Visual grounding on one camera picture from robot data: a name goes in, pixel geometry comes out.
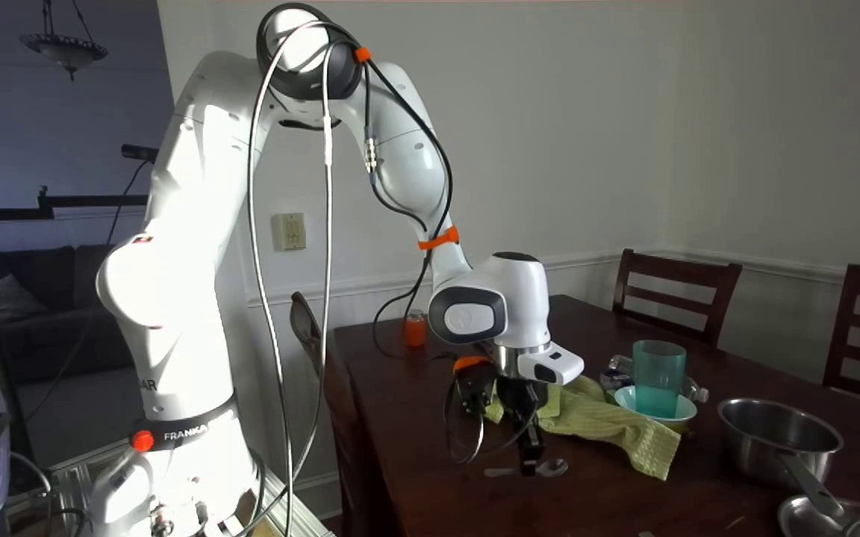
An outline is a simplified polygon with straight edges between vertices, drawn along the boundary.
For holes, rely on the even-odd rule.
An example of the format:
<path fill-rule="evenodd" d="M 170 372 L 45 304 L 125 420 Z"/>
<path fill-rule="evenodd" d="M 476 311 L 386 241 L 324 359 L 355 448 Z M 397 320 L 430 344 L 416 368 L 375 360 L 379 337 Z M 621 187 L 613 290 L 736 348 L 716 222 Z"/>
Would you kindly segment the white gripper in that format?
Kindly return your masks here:
<path fill-rule="evenodd" d="M 587 360 L 558 344 L 500 347 L 495 360 L 500 360 L 500 369 L 507 377 L 507 380 L 500 377 L 500 387 L 495 387 L 503 411 L 506 411 L 503 414 L 506 432 L 507 432 L 507 439 L 503 441 L 503 450 L 515 448 L 518 441 L 521 472 L 533 477 L 545 457 L 545 435 L 539 428 L 539 410 L 545 405 L 545 390 L 536 383 L 570 384 L 587 369 Z M 518 398 L 515 398 L 515 380 L 528 380 L 521 387 L 521 411 L 518 411 Z"/>

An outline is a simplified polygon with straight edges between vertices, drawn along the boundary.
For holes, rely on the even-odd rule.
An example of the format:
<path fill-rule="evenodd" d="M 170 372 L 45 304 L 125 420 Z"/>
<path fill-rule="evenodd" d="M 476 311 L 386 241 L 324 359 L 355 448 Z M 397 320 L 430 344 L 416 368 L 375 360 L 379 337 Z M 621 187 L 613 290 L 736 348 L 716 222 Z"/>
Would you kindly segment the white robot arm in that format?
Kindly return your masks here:
<path fill-rule="evenodd" d="M 430 331 L 472 344 L 503 383 L 567 384 L 587 360 L 551 335 L 545 266 L 528 253 L 469 263 L 452 222 L 454 166 L 394 64 L 379 64 L 307 4 L 269 8 L 251 58 L 206 55 L 180 93 L 145 226 L 103 263 L 97 292 L 134 360 L 145 420 L 131 454 L 94 490 L 89 537 L 218 537 L 263 493 L 218 304 L 237 234 L 258 229 L 269 137 L 349 129 L 378 199 L 416 223 Z"/>

